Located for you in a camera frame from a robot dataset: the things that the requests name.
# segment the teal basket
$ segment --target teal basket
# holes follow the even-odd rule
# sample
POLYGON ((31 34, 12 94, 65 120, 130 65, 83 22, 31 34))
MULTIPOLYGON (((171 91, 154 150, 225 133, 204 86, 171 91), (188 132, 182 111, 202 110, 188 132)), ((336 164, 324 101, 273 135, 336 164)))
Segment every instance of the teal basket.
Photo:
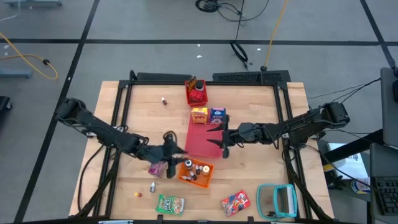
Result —
POLYGON ((262 184, 257 189, 257 210, 261 218, 275 221, 297 216, 297 197, 291 184, 262 184))

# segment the blue box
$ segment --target blue box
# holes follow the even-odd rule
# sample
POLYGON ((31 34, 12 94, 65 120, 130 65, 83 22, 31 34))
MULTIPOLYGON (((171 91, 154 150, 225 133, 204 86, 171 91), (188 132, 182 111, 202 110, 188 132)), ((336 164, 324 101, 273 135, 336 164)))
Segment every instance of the blue box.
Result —
POLYGON ((225 108, 211 108, 210 111, 210 124, 221 124, 221 119, 226 115, 225 108))

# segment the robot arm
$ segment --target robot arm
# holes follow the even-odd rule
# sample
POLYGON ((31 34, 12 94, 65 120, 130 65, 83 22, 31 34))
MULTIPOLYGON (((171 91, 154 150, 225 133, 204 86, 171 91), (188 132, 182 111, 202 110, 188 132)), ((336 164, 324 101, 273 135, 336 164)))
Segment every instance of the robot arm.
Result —
POLYGON ((169 164, 167 178, 172 178, 175 175, 175 166, 184 161, 181 158, 173 157, 174 154, 185 154, 185 151, 175 143, 173 132, 163 136, 164 144, 162 146, 149 146, 147 145, 149 138, 113 128, 95 117, 86 109, 84 102, 77 99, 65 99, 57 108, 57 119, 83 134, 95 133, 101 144, 115 147, 131 157, 149 161, 152 164, 166 161, 169 164))
POLYGON ((289 135, 290 146, 303 147, 310 136, 325 128, 342 128, 349 123, 349 116, 341 103, 327 103, 305 114, 288 119, 283 123, 241 123, 237 129, 228 129, 229 116, 223 123, 208 131, 223 130, 222 140, 208 139, 223 149, 223 157, 229 157, 229 148, 236 144, 273 144, 283 134, 289 135))

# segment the wooden table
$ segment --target wooden table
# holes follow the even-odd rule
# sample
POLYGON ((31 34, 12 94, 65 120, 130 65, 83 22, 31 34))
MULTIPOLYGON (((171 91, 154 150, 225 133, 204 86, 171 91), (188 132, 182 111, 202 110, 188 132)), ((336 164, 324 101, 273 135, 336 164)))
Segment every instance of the wooden table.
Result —
MULTIPOLYGON (((111 122, 118 82, 103 82, 99 93, 95 116, 111 122)), ((308 110, 303 83, 288 83, 293 116, 308 110)), ((225 107, 230 115, 229 128, 237 128, 242 122, 278 123, 273 88, 269 86, 208 86, 209 101, 207 107, 225 107)), ((284 119, 287 119, 283 94, 280 92, 284 119)), ((179 85, 134 85, 129 105, 127 125, 129 132, 150 138, 149 144, 162 144, 162 135, 173 130, 177 133, 178 145, 185 146, 190 108, 185 99, 184 86, 179 85), (164 106, 161 98, 168 104, 164 106)), ((317 146, 309 140, 309 145, 317 146)), ((100 147, 96 139, 89 139, 82 167, 91 155, 100 147)), ((301 150, 303 169, 307 189, 319 206, 333 217, 330 198, 326 187, 320 156, 313 149, 301 150)), ((98 186, 104 150, 88 166, 82 188, 81 201, 86 203, 98 186)), ((122 154, 114 195, 111 218, 154 220, 157 217, 155 207, 159 194, 183 197, 186 200, 182 217, 165 215, 164 219, 173 220, 247 220, 253 216, 261 221, 256 208, 256 190, 260 184, 287 184, 285 164, 281 151, 273 146, 245 144, 244 148, 231 147, 227 159, 200 158, 215 165, 215 171, 209 189, 202 189, 173 179, 155 178, 147 173, 150 164, 122 154), (156 192, 150 193, 150 183, 156 182, 156 192), (252 205, 226 218, 221 208, 221 200, 244 189, 252 205), (137 198, 134 192, 142 192, 137 198)), ((70 214, 77 213, 77 186, 70 214)), ((104 213, 107 190, 103 194, 101 212, 104 213)), ((298 207, 305 216, 301 193, 297 192, 298 207)))

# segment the red cutting board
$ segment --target red cutting board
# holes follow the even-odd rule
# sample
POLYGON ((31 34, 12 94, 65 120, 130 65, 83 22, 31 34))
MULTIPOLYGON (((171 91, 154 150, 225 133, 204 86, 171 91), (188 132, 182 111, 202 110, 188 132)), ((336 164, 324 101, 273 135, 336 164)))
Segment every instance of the red cutting board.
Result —
POLYGON ((206 140, 222 139, 222 130, 207 132, 207 130, 217 126, 219 124, 194 124, 192 116, 190 116, 187 141, 185 143, 185 150, 188 152, 188 155, 220 158, 223 155, 223 150, 216 144, 206 140))

